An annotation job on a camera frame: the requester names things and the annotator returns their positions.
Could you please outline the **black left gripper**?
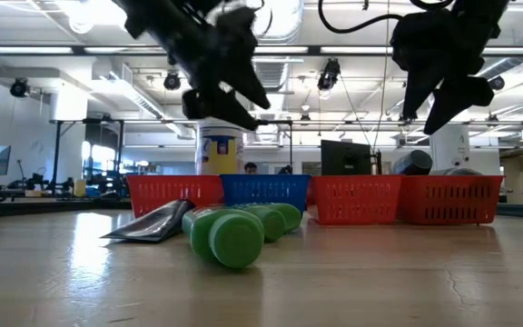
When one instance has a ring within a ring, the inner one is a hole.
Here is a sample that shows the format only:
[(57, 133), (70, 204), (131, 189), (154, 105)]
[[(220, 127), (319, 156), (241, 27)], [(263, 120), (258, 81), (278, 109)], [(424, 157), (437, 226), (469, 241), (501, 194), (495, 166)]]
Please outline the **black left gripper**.
[(192, 87), (183, 93), (183, 114), (187, 119), (208, 117), (254, 131), (259, 126), (235, 97), (220, 89), (224, 82), (235, 91), (269, 109), (271, 104), (252, 66), (258, 41), (252, 32), (254, 8), (239, 5), (209, 24), (194, 5), (183, 7), (183, 27), (170, 43), (170, 58), (190, 77)]

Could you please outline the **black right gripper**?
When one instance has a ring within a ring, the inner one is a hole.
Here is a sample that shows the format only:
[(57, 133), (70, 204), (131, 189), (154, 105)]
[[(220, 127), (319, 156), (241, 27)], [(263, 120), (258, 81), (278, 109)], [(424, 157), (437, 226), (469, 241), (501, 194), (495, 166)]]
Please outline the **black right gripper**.
[[(415, 36), (413, 55), (420, 68), (408, 73), (402, 120), (415, 120), (433, 92), (434, 103), (424, 127), (432, 135), (471, 106), (488, 106), (494, 92), (484, 77), (473, 77), (485, 61), (490, 39), (500, 33), (499, 16), (434, 16)], [(439, 89), (436, 86), (443, 82)]]

